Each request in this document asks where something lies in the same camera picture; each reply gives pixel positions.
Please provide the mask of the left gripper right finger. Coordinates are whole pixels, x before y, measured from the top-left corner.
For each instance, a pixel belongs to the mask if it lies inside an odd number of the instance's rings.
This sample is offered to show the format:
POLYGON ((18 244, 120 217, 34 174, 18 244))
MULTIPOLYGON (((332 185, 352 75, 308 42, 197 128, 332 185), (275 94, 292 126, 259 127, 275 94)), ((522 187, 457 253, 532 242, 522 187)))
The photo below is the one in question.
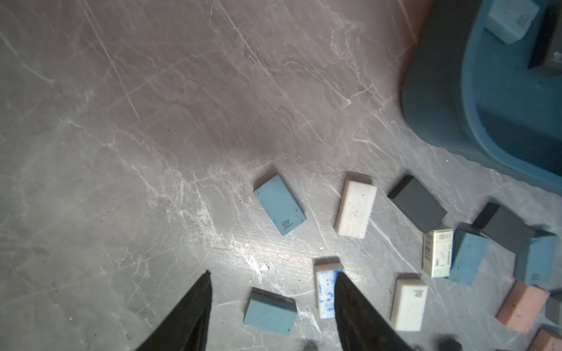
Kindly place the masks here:
POLYGON ((343 272, 335 283, 335 319, 344 350, 410 350, 343 272))

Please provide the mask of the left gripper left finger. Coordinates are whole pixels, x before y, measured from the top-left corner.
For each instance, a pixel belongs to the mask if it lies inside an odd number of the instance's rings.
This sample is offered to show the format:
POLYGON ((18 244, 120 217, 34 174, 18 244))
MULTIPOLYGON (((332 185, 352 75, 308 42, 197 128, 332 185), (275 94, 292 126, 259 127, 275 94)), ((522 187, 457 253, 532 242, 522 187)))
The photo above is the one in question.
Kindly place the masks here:
POLYGON ((211 310, 212 280, 206 271, 137 351, 205 350, 211 310))

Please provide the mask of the black eraser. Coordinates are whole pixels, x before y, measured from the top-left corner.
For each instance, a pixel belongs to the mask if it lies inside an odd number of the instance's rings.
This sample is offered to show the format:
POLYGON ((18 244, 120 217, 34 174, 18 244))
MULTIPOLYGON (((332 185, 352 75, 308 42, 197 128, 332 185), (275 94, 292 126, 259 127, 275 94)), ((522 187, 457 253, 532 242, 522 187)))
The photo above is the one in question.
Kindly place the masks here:
POLYGON ((561 1, 551 1, 547 7, 528 68, 561 75, 561 1))

